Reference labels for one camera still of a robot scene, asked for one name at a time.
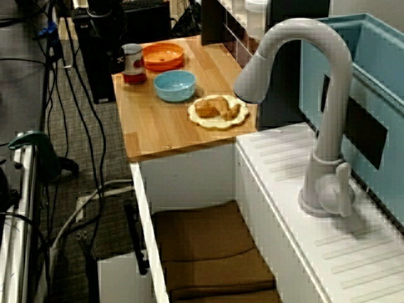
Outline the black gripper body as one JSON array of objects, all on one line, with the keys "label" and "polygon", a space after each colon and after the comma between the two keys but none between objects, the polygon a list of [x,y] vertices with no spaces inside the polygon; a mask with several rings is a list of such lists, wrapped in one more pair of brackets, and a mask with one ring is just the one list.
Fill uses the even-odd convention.
[{"label": "black gripper body", "polygon": [[109,59],[124,57],[124,51],[122,49],[122,38],[125,36],[125,34],[125,32],[114,31],[104,34],[105,51]]}]

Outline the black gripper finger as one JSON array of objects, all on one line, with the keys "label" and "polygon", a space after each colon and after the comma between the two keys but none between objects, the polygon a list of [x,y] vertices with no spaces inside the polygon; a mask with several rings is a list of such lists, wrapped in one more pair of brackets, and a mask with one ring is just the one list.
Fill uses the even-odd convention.
[{"label": "black gripper finger", "polygon": [[124,71],[124,55],[121,52],[113,52],[110,57],[110,72],[117,74]]}]

